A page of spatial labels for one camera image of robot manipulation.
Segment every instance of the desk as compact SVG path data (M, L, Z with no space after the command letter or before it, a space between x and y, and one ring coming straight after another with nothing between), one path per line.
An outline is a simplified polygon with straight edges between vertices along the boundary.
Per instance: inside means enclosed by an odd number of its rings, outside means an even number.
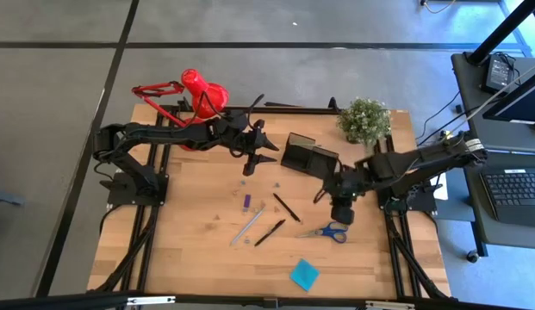
M455 168L445 173L447 179L447 200L436 199L438 213L433 216L436 220L459 220L473 222L474 211L470 206L468 186L464 179L463 169Z
M479 89L486 69L475 67L466 62L462 54L451 56L453 69L457 76L465 109L471 109L488 100L491 95ZM535 59L518 59L516 67L520 73L535 65ZM522 124L509 124L504 121L491 121L482 118L483 111L469 121L472 130L487 148L516 151L535 151L535 132ZM506 161L508 154L492 153L488 164ZM535 164L535 157L524 156L522 164ZM476 221L472 223L476 247L480 256L486 256L484 244L511 245L535 248L535 227L500 223L493 216L489 200L477 173L465 171L472 207Z
M153 124L156 112L136 105L132 121ZM277 163L260 164L250 177L243 177L244 158L236 159L226 148L207 152L171 149L167 172L168 197L160 209L146 281L148 293L183 295L277 296L318 298L395 298L387 233L383 213L374 192L354 204L355 222L348 240L338 245L329 238L296 239L295 236L325 225L330 220L328 197L312 203L322 181L280 165L290 132L316 139L323 148L338 152L344 164L363 158L361 145L345 142L336 128L335 115L254 114L265 120L264 131L281 151L261 150L277 158ZM415 147L407 111L392 112L395 149L405 152ZM131 153L146 161L149 146L135 147ZM273 198L277 192L302 218L293 221ZM236 245L230 241L251 219L243 214L244 195L252 196L250 209L265 211ZM99 240L88 288L102 284L121 261L128 248L135 207L122 207L105 221ZM286 223L261 246L253 243L280 219ZM426 273L449 294L445 268L433 223L424 214L409 213L414 253ZM289 279L289 273L304 258L320 271L309 292ZM404 279L407 264L401 262ZM133 272L135 283L137 270Z

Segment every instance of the purple marker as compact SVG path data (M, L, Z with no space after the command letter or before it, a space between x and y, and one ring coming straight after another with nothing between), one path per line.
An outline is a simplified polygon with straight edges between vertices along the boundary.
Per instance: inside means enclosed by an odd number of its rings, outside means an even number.
M248 212L248 208L250 207L250 199L252 199L252 197L246 194L244 197L244 209L242 211Z

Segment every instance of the black pen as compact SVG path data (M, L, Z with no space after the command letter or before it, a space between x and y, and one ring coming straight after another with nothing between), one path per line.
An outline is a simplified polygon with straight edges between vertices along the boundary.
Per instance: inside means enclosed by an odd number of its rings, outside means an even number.
M292 219L301 222L300 218L297 215L295 215L295 213L292 212L292 210L290 210L290 208L286 205L286 203L284 203L284 201L281 199L281 197L279 197L275 193L273 193L273 195L275 196L275 198L277 198L278 202L280 202L283 205L283 207L286 209L286 211L288 211L290 213L290 215L292 216Z
M265 239L267 239L267 237L269 237L272 233L274 233L280 226L282 226L284 224L286 220L280 220L278 221L278 223L273 227L273 229L271 229L268 233L265 234L265 236L261 237L260 240L258 240L258 242L256 242L255 245L253 246L258 246L260 245L262 242L264 242Z

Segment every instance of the green plant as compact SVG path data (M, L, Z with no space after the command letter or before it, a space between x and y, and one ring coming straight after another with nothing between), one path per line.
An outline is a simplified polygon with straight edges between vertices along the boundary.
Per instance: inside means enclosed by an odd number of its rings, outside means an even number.
M389 134L389 111L377 100L357 98L338 116L338 127L351 143L373 146Z

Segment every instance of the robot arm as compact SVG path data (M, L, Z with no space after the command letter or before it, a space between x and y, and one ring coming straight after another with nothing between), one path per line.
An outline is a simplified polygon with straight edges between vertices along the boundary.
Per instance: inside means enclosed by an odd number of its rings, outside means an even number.
M152 167L140 164L128 154L132 147L143 143L180 145L195 151L224 146L236 158L248 156L243 174L250 176L256 164L276 161L256 154L256 150L265 147L278 151L278 148L262 133L263 120L256 121L252 130L245 132L247 126L248 119L242 111L227 111L223 118L215 117L180 128L138 123L110 125L95 134L93 157L101 163L115 164L127 173L133 179L136 195L154 195L159 191ZM101 184L108 189L116 186L113 181L101 181Z
M453 168L481 165L486 159L487 152L480 140L469 133L411 152L378 153L357 161L355 167L343 165L340 171L325 178L314 202L328 193L333 205L332 218L349 225L354 215L351 204L369 190L389 189L393 197L402 199L414 185L426 179Z

